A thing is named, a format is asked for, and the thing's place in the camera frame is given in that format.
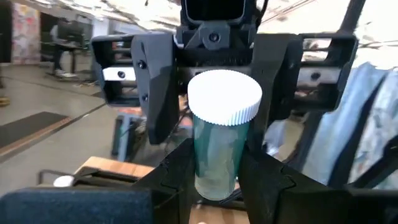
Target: wooden table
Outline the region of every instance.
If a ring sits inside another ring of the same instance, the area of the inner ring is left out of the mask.
[[[83,165],[101,170],[116,172],[119,174],[143,177],[147,175],[153,167],[141,166],[127,162],[113,161],[100,157],[91,157]],[[228,210],[209,206],[193,207],[191,210],[190,224],[248,224],[246,212]]]

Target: white object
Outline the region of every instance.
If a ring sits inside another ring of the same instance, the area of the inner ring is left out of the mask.
[[[55,75],[59,78],[75,78],[77,76],[59,69],[55,71]]]
[[[92,37],[109,34],[109,19],[96,17],[93,19]]]
[[[194,115],[213,124],[235,126],[258,112],[262,90],[251,77],[232,70],[210,70],[191,79],[188,104]]]
[[[334,67],[304,67],[298,73],[297,86],[318,86],[319,84],[337,83],[340,77],[340,68]],[[313,80],[312,75],[318,73],[320,77]]]
[[[70,187],[74,179],[75,178],[70,175],[64,175],[55,179],[53,185],[54,187]]]
[[[119,72],[123,72],[124,76],[119,76]],[[136,81],[134,67],[109,67],[102,69],[102,73],[105,81]]]
[[[267,144],[267,152],[270,156],[276,156],[279,148],[285,142],[286,121],[274,121],[267,129],[262,144]]]
[[[52,41],[58,42],[58,25],[54,25],[50,31]]]

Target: white cap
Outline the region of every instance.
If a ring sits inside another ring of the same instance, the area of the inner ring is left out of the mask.
[[[55,179],[53,185],[54,187],[70,187],[74,179],[75,178],[70,175],[64,175]]]
[[[257,81],[232,70],[210,70],[188,84],[188,105],[198,118],[213,124],[234,126],[252,120],[262,90]]]

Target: concrete floor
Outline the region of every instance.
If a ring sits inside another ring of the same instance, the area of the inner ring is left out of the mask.
[[[73,173],[90,156],[109,158],[117,112],[106,105],[101,106],[103,99],[91,96],[100,91],[97,86],[78,87],[73,83],[56,82],[46,78],[39,67],[2,69],[11,104],[0,108],[0,125],[41,111],[77,118],[95,110],[0,163],[0,195],[34,186],[37,173],[42,169]],[[300,131],[300,124],[288,125],[287,134],[293,137],[284,146],[282,157],[287,157]]]

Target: plastic jar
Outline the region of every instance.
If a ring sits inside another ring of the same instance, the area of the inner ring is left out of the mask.
[[[262,97],[251,77],[231,70],[210,70],[188,84],[193,113],[195,188],[208,200],[223,200],[234,190],[249,122]]]

